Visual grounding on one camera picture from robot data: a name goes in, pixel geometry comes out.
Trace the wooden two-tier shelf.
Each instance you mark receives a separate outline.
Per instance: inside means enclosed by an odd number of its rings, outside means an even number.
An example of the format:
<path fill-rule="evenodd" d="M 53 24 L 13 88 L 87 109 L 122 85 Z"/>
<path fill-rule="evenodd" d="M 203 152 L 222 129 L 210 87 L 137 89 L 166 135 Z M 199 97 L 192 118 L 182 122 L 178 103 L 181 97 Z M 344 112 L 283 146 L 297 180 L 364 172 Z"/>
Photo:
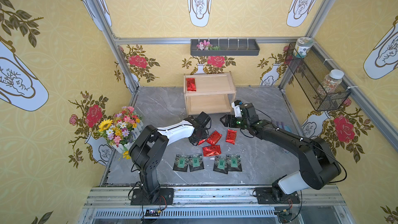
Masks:
<path fill-rule="evenodd" d="M 195 80 L 195 91 L 188 90 L 187 79 Z M 188 115 L 230 113 L 236 87 L 231 72 L 185 75 L 183 95 Z"/>

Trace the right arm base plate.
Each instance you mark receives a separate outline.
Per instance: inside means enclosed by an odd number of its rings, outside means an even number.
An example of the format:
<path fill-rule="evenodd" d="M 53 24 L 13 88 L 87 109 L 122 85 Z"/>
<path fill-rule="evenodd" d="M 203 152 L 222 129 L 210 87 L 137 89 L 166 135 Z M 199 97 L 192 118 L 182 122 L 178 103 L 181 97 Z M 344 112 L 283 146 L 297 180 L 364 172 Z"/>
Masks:
<path fill-rule="evenodd" d="M 297 192 L 286 195 L 279 188 L 259 187 L 255 188 L 253 195 L 259 204 L 300 204 L 300 196 Z"/>

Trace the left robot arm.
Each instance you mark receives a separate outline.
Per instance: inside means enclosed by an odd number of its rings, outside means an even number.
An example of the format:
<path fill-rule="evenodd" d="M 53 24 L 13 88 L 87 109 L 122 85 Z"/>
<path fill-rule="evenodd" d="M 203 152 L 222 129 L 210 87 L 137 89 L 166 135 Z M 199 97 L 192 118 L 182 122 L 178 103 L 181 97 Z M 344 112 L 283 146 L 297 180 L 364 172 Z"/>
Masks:
<path fill-rule="evenodd" d="M 157 166 L 162 160 L 169 144 L 188 139 L 192 145 L 208 138 L 211 118 L 204 112 L 194 118 L 189 116 L 177 124 L 156 128 L 146 126 L 129 149 L 129 156 L 139 171 L 141 192 L 144 199 L 156 203 L 160 196 L 160 184 L 157 179 Z"/>

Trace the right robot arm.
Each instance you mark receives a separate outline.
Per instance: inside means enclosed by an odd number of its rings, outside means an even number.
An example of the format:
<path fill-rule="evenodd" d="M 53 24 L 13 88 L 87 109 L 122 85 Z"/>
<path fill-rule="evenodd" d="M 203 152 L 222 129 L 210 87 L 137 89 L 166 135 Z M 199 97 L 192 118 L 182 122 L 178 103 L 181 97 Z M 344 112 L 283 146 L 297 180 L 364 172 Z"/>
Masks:
<path fill-rule="evenodd" d="M 269 141 L 289 151 L 298 158 L 299 170 L 275 181 L 272 188 L 279 194 L 290 195 L 303 189 L 322 189 L 334 180 L 345 168 L 337 161 L 328 143 L 310 139 L 277 127 L 272 121 L 260 119 L 253 104 L 235 101 L 234 114 L 220 118 L 228 128 L 247 130 L 253 137 Z"/>

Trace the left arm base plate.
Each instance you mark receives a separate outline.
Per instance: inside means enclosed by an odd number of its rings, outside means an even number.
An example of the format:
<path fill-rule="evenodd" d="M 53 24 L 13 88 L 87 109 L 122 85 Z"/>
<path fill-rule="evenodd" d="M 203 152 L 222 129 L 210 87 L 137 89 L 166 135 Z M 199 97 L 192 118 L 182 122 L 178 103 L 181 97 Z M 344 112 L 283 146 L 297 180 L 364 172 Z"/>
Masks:
<path fill-rule="evenodd" d="M 174 190 L 173 188 L 160 188 L 154 194 L 149 194 L 141 189 L 134 189 L 129 193 L 131 197 L 131 205 L 164 205 L 169 206 L 173 204 Z"/>

